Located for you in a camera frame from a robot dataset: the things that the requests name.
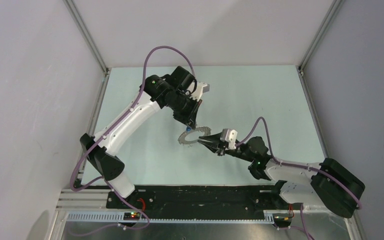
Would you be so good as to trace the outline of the large steel ring disc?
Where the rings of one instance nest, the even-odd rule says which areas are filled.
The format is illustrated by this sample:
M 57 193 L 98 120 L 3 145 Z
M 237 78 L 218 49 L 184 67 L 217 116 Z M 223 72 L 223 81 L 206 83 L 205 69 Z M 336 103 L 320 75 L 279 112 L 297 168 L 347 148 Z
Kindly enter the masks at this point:
M 184 131 L 180 134 L 177 141 L 180 145 L 191 146 L 198 142 L 200 136 L 211 135 L 211 128 L 207 126 L 197 126 L 196 129 L 193 129 L 191 132 L 187 133 Z

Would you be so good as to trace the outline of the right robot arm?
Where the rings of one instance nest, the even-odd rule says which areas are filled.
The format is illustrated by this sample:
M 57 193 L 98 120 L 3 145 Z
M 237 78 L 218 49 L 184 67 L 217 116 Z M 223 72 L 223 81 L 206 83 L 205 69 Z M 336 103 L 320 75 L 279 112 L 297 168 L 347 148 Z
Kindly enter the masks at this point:
M 239 143 L 220 132 L 200 136 L 198 143 L 218 156 L 229 155 L 250 162 L 248 171 L 257 180 L 274 181 L 271 204 L 283 209 L 288 204 L 304 203 L 326 208 L 342 218 L 351 218 L 361 208 L 359 201 L 365 184 L 333 158 L 321 163 L 300 163 L 275 159 L 260 136 Z

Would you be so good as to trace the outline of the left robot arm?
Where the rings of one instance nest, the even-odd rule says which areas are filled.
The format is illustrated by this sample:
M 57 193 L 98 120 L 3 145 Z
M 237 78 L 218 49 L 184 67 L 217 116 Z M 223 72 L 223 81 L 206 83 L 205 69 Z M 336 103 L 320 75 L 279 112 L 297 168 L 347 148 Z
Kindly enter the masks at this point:
M 116 156 L 126 140 L 152 115 L 164 107 L 173 111 L 173 118 L 194 130 L 202 95 L 210 90 L 185 68 L 178 66 L 171 74 L 150 75 L 139 87 L 135 99 L 111 123 L 94 135 L 80 138 L 83 158 L 97 170 L 109 186 L 119 194 L 125 208 L 138 202 L 135 186 L 129 179 L 125 164 Z

